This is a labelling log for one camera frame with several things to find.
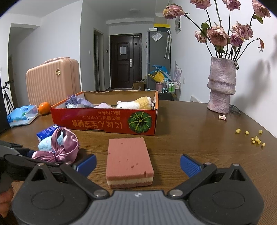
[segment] pink satin scrunchie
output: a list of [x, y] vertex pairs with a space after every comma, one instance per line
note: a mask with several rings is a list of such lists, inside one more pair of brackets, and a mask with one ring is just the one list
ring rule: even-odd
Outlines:
[[[63, 145], [60, 146], [57, 138], [63, 132]], [[46, 162], [74, 162], [79, 150], [79, 141], [74, 133], [65, 127], [59, 127], [51, 138], [52, 149], [56, 152], [37, 151], [34, 152], [32, 159]]]

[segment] paper notice on door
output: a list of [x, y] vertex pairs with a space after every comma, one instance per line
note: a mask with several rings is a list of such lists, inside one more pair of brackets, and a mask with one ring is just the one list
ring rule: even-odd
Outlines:
[[120, 54], [126, 55], [126, 47], [124, 47], [124, 46], [120, 47]]

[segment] blue gripper pad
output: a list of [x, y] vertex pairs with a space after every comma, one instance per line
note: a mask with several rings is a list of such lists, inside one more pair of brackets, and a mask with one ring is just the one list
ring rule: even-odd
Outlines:
[[96, 162], [96, 156], [91, 154], [73, 169], [87, 177], [96, 168]]
[[180, 167], [189, 178], [199, 173], [204, 166], [187, 155], [182, 155], [180, 159]]

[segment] pink suitcase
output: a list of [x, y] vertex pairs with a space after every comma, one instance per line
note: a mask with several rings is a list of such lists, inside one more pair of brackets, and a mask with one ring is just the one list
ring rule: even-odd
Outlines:
[[79, 63], [69, 57], [50, 59], [29, 69], [26, 83], [31, 105], [49, 102], [52, 106], [81, 91]]

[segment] pink basket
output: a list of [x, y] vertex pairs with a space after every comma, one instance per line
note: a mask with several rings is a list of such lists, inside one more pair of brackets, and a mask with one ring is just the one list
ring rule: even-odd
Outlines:
[[163, 91], [163, 83], [156, 83], [156, 90], [158, 92], [162, 92]]

